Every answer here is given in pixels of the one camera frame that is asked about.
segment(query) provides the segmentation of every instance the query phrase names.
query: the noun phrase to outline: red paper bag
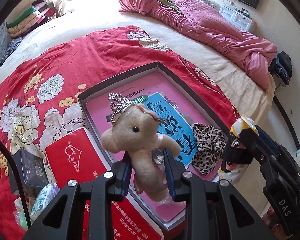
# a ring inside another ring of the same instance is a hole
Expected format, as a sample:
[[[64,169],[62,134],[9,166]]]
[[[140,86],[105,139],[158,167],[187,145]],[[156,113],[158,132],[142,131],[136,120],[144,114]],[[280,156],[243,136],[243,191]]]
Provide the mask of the red paper bag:
[[[87,182],[110,170],[93,137],[85,128],[79,128],[46,147],[46,156],[60,188],[71,179],[79,183]],[[116,240],[163,239],[160,228],[143,210],[139,208],[137,211],[127,197],[123,202],[113,202],[111,210]],[[87,201],[82,239],[87,239],[89,211],[90,201]]]

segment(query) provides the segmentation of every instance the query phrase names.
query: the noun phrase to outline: stuffed animal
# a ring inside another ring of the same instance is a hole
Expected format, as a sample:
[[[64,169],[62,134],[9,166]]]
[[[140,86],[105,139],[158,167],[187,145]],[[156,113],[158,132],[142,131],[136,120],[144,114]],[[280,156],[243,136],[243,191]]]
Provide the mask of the stuffed animal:
[[[156,202],[168,196],[162,165],[152,158],[152,150],[170,148],[177,157],[181,148],[171,137],[157,133],[159,123],[164,122],[143,104],[135,105],[120,94],[109,94],[112,126],[101,136],[103,148],[112,153],[127,151],[135,171],[134,186],[138,194],[143,191]]]

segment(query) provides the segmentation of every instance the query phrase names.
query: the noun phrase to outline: silver rhinestone crown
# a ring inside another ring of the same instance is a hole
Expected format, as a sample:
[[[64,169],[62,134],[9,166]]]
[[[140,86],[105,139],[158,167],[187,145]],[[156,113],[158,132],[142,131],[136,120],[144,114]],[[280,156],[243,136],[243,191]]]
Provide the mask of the silver rhinestone crown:
[[[110,120],[114,126],[119,117],[124,113],[125,109],[134,104],[132,101],[119,93],[110,93],[108,99],[111,101],[110,108],[113,111],[113,114],[110,116]]]

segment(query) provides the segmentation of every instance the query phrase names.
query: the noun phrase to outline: cream bed sheet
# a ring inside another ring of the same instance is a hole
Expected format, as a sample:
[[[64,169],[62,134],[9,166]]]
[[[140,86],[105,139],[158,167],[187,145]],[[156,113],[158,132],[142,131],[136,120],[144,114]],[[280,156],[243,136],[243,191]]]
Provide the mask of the cream bed sheet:
[[[263,91],[245,72],[214,49],[150,17],[143,17],[138,13],[118,12],[116,0],[102,0],[101,9],[92,11],[93,8],[98,7],[96,4],[100,4],[100,1],[82,0],[80,1],[82,6],[77,6],[73,13],[50,21],[28,34],[0,68],[0,84],[22,62],[39,56],[55,45],[96,30],[137,25],[152,38],[165,43],[174,52],[204,71],[223,90],[239,113],[251,117],[260,125],[265,121],[271,108],[275,89],[274,80],[270,74],[270,89]],[[257,212],[261,212],[266,199],[262,194],[264,180],[258,171],[258,165],[251,165],[246,174],[250,174],[248,176],[250,179],[240,182],[238,186],[241,190],[239,191]],[[255,183],[250,183],[251,176],[254,177]]]

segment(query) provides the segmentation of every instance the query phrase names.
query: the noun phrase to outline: leopard print fabric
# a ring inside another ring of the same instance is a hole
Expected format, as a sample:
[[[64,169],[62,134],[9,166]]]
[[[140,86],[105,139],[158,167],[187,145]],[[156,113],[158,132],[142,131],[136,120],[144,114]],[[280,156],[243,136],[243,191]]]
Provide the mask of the leopard print fabric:
[[[194,123],[192,125],[198,152],[192,159],[192,166],[201,174],[207,175],[215,169],[226,142],[223,132],[213,126]]]

